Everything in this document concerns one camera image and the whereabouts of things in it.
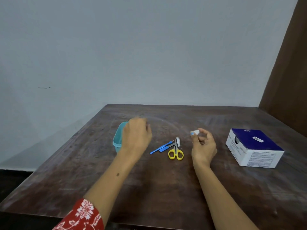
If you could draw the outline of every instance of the brown wooden door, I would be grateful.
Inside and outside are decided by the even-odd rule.
[[[259,108],[307,137],[307,0],[298,0]]]

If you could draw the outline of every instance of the red sleeve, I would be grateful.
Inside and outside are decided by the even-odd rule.
[[[103,230],[98,210],[86,199],[76,202],[72,210],[52,230]]]

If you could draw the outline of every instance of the wooden table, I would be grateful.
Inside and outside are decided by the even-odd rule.
[[[254,107],[106,105],[0,205],[1,211],[64,217],[107,169],[121,122],[147,117],[153,139],[126,179],[110,221],[176,229],[214,229],[195,175],[190,131],[210,130],[218,153],[212,169],[260,229],[307,225],[307,139]],[[225,145],[231,128],[259,129],[285,153],[275,169],[240,167]],[[180,137],[185,157],[149,154]]]

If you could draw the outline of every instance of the person's left hand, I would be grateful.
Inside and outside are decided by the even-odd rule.
[[[122,148],[138,160],[152,138],[151,127],[146,118],[130,119],[122,131]]]

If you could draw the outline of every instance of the forearm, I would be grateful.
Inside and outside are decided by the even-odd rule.
[[[98,209],[104,225],[108,221],[123,182],[136,163],[127,155],[124,150],[120,150],[109,168],[84,195],[84,198]]]
[[[258,229],[236,204],[209,166],[194,163],[194,169],[217,230]]]

